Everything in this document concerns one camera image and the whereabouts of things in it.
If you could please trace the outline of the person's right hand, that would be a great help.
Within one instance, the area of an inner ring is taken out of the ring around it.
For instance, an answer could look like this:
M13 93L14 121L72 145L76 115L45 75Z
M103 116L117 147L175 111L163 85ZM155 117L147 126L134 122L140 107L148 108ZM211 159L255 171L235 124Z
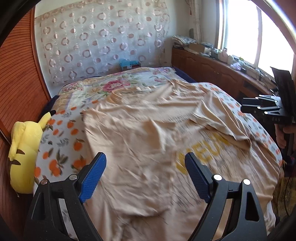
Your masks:
M295 134L296 134L296 127L295 125L291 126L284 126L282 129L278 124L275 124L275 133L276 133L276 141L280 148L285 148L287 145L287 141L285 140L285 133L286 134L294 134L294 141L293 141L293 150L295 151Z

